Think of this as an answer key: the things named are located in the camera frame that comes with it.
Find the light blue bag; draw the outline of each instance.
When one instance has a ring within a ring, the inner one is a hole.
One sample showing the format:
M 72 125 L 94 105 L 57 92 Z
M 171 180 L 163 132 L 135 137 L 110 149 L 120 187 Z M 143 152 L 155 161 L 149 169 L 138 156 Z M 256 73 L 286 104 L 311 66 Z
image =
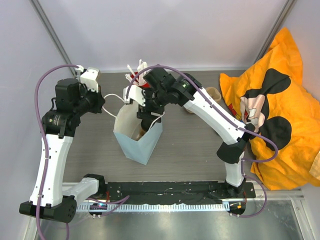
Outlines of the light blue bag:
M 136 140 L 141 129 L 141 119 L 137 118 L 137 111 L 136 101 L 124 105 L 115 118 L 113 133 L 128 159 L 147 165 L 163 127 L 162 123 L 156 122 L 139 140 Z

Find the orange towel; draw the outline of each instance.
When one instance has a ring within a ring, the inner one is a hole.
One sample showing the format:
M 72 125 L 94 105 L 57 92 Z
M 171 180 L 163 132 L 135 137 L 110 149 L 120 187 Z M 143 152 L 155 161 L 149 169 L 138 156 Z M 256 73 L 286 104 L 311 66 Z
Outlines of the orange towel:
M 302 59 L 287 28 L 240 77 L 220 75 L 222 96 L 232 114 L 255 125 L 255 132 L 279 148 L 276 159 L 251 167 L 270 190 L 306 183 L 320 186 L 320 163 L 311 169 L 320 151 L 320 104 L 302 87 L 302 77 Z M 274 154 L 273 147 L 261 138 L 252 137 L 250 143 L 258 160 Z

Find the white wall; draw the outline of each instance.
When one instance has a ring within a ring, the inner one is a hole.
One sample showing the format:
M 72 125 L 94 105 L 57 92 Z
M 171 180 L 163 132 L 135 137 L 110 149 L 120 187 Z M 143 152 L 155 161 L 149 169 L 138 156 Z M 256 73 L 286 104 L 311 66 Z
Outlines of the white wall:
M 286 0 L 40 0 L 71 61 L 249 67 Z
M 0 239 L 21 240 L 29 217 L 19 214 L 19 205 L 29 200 L 41 154 L 34 89 L 44 72 L 63 61 L 29 1 L 3 1 L 0 22 Z M 40 87 L 42 114 L 57 81 L 70 76 L 60 70 Z
M 299 48 L 303 60 L 303 86 L 320 100 L 320 1 L 297 1 L 284 26 L 288 27 Z M 320 187 L 310 184 L 302 188 L 304 197 L 312 213 L 312 222 L 320 237 Z

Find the wood grain surface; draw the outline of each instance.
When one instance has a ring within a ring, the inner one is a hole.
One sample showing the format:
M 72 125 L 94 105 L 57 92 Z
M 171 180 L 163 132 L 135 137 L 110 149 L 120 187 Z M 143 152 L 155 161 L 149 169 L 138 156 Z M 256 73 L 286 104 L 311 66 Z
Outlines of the wood grain surface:
M 225 71 L 237 77 L 244 71 Z M 193 71 L 204 87 L 219 87 L 219 71 Z M 128 85 L 124 73 L 104 73 L 99 78 L 102 95 L 122 95 Z M 223 100 L 220 103 L 227 109 Z M 114 96 L 106 99 L 105 108 L 117 114 L 122 101 Z M 223 181 L 224 162 L 216 152 L 222 140 L 195 114 L 178 105 L 167 105 L 163 133 L 149 159 L 142 165 L 124 156 L 113 133 L 115 119 L 102 114 L 87 113 L 81 118 L 65 166 L 64 182 L 79 182 L 85 174 L 103 175 L 109 182 L 137 181 Z M 250 164 L 245 165 L 246 173 Z

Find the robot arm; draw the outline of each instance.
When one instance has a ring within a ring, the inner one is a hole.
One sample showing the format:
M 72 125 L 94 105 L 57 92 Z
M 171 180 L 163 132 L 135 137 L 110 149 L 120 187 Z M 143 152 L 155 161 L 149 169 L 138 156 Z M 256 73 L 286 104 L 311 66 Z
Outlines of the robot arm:
M 43 116 L 42 125 L 49 146 L 48 171 L 46 174 L 42 199 L 40 203 L 40 218 L 69 223 L 75 213 L 77 204 L 89 196 L 105 193 L 103 176 L 87 174 L 81 182 L 67 191 L 62 191 L 63 174 L 66 158 L 80 124 L 80 117 L 88 112 L 101 113 L 105 103 L 97 83 L 100 71 L 95 68 L 78 68 L 79 80 L 67 78 L 59 80 L 55 86 L 52 108 Z M 45 147 L 42 140 L 40 166 L 33 193 L 29 201 L 21 203 L 21 214 L 36 216 L 36 204 L 39 187 L 45 166 Z
M 233 118 L 219 104 L 217 104 L 191 75 L 187 76 L 200 88 L 200 91 L 211 100 L 212 104 L 237 126 L 247 128 L 243 122 Z M 178 104 L 192 111 L 212 127 L 222 138 L 223 143 L 217 151 L 218 157 L 224 161 L 226 169 L 226 188 L 230 196 L 236 197 L 243 192 L 245 179 L 241 171 L 241 158 L 250 135 L 238 130 L 223 118 L 212 106 L 207 103 L 198 91 L 182 76 L 175 79 L 163 68 L 154 68 L 144 76 L 151 88 L 141 91 L 134 88 L 130 90 L 126 98 L 128 88 L 123 91 L 123 97 L 127 104 L 135 100 L 139 103 L 137 117 L 142 119 L 141 127 L 147 131 L 150 124 L 157 118 L 157 114 L 163 114 L 165 105 Z

